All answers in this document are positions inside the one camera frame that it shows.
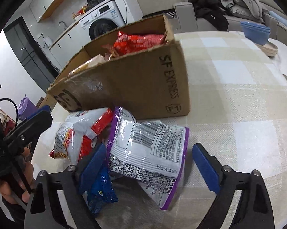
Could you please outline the person's left hand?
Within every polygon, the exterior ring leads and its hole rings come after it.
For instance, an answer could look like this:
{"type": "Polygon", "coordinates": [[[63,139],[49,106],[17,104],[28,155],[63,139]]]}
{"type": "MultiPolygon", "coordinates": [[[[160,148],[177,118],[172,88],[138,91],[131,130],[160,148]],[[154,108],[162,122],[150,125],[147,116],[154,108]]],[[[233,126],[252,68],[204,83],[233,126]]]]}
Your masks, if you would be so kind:
{"type": "MultiPolygon", "coordinates": [[[[24,148],[24,151],[22,153],[22,157],[25,159],[30,155],[30,150],[28,147],[24,148]]],[[[33,165],[31,164],[31,162],[25,162],[24,163],[25,169],[23,171],[24,176],[26,177],[26,180],[28,182],[28,184],[33,185],[34,183],[34,178],[33,178],[33,165]]],[[[18,185],[20,186],[20,188],[23,190],[22,193],[22,200],[27,203],[29,201],[30,198],[30,194],[28,193],[27,188],[25,187],[24,183],[22,182],[21,178],[19,177],[19,175],[17,174],[15,177],[13,177],[14,180],[17,180],[18,185]]],[[[4,180],[0,180],[0,194],[2,195],[2,197],[10,204],[17,204],[17,201],[14,199],[14,197],[12,196],[12,190],[11,187],[9,186],[9,184],[4,181],[4,180]]]]}

